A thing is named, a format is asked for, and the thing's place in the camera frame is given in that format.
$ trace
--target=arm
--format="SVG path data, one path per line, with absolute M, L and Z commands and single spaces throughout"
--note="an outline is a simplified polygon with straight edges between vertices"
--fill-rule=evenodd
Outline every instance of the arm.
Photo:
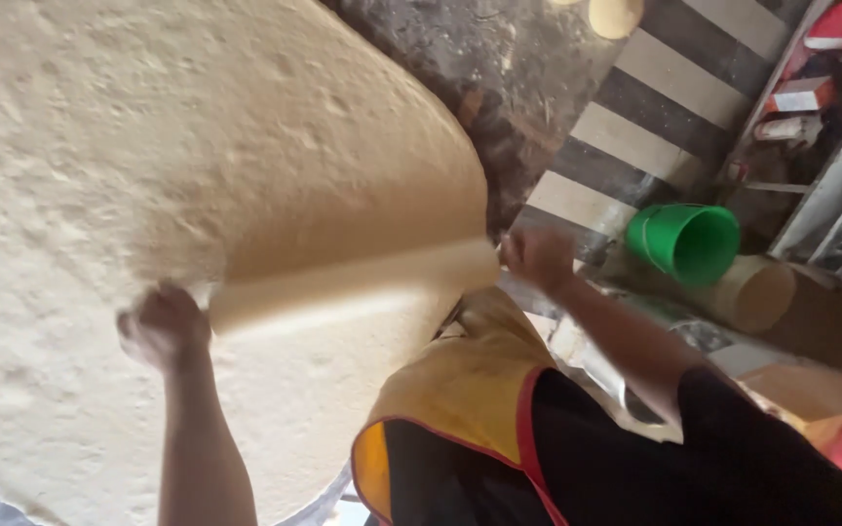
M 162 283 L 118 319 L 123 350 L 165 381 L 167 424 L 160 526 L 254 526 L 249 474 L 220 408 L 207 317 Z
M 570 241 L 552 230 L 517 230 L 502 241 L 502 258 L 509 270 L 566 309 L 632 391 L 665 420 L 680 424 L 677 387 L 691 369 L 711 369 L 742 392 L 678 336 L 575 276 L 573 253 Z

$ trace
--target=green bucket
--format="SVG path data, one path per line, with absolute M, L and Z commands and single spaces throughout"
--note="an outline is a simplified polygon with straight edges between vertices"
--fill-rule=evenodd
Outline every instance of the green bucket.
M 655 205 L 629 221 L 626 245 L 681 284 L 703 286 L 730 269 L 739 251 L 739 223 L 723 207 Z

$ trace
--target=dough ball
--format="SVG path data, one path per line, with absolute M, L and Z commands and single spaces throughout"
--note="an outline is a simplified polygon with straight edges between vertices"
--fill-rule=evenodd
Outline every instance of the dough ball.
M 603 38 L 625 38 L 637 28 L 645 10 L 645 0 L 591 0 L 591 27 Z

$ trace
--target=hand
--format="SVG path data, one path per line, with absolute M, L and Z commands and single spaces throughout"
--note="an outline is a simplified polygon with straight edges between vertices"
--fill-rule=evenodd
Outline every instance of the hand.
M 550 296 L 574 277 L 574 241 L 553 228 L 516 228 L 502 238 L 502 262 Z
M 162 375 L 209 362 L 210 321 L 186 290 L 170 282 L 160 283 L 133 310 L 120 313 L 116 327 L 123 351 Z

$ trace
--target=floured surface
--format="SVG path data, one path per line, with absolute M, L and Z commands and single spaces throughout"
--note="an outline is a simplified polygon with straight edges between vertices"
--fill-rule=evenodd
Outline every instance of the floured surface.
M 0 0 L 0 497 L 154 522 L 161 385 L 112 323 L 148 282 L 204 298 L 239 248 L 252 279 L 480 235 L 484 209 L 449 113 L 310 1 Z M 333 479 L 456 298 L 216 345 L 260 523 Z

